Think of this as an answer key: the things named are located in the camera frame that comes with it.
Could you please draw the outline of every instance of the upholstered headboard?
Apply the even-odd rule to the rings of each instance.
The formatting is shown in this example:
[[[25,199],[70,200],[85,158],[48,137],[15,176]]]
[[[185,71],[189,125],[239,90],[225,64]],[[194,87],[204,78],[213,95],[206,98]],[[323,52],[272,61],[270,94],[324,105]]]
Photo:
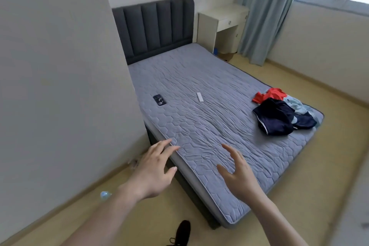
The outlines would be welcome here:
[[[113,8],[127,64],[192,43],[193,0],[161,0]]]

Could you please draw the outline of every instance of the light blue curtain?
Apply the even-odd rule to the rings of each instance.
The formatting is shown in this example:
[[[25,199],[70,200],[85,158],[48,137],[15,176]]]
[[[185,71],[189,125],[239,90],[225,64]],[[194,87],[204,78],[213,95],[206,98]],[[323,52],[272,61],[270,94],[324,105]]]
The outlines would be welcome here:
[[[293,0],[236,0],[250,13],[238,52],[250,63],[263,65]]]

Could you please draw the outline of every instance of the floor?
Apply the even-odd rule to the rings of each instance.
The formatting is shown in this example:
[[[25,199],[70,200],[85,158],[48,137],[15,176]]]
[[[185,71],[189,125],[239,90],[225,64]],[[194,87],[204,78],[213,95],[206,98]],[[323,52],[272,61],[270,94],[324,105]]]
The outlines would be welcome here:
[[[325,114],[315,137],[269,194],[310,246],[325,244],[367,149],[369,109],[270,63],[263,67],[250,65],[239,55],[230,63]],[[122,171],[15,245],[59,245],[98,206],[99,193],[114,191],[129,175],[129,169]],[[269,245],[253,214],[248,214],[233,230],[211,230],[176,181],[159,197],[135,207],[114,245],[168,245],[184,219],[192,224],[190,246]]]

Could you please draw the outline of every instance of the mattress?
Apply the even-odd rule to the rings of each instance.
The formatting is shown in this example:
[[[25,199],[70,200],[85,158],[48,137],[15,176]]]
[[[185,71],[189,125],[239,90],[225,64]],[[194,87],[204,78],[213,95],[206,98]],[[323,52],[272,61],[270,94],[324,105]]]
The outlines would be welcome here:
[[[196,43],[128,66],[145,124],[158,140],[171,138],[181,148],[171,160],[225,228],[250,208],[234,197],[216,165],[234,172],[221,143],[237,148],[265,192],[297,157],[316,132],[296,130],[288,136],[266,136],[252,113],[256,92],[270,86],[215,57]],[[204,102],[199,102],[200,92]],[[158,106],[154,95],[165,105]],[[324,116],[312,109],[319,123]]]

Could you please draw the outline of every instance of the person's left hand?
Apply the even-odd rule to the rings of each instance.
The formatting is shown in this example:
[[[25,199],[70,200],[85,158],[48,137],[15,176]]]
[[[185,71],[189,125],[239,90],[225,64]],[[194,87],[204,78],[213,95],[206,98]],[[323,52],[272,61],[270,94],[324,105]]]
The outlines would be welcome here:
[[[158,196],[172,182],[177,167],[171,167],[164,173],[164,166],[170,155],[180,147],[170,146],[163,151],[171,141],[167,139],[152,145],[129,180],[122,185],[134,193],[137,201]]]

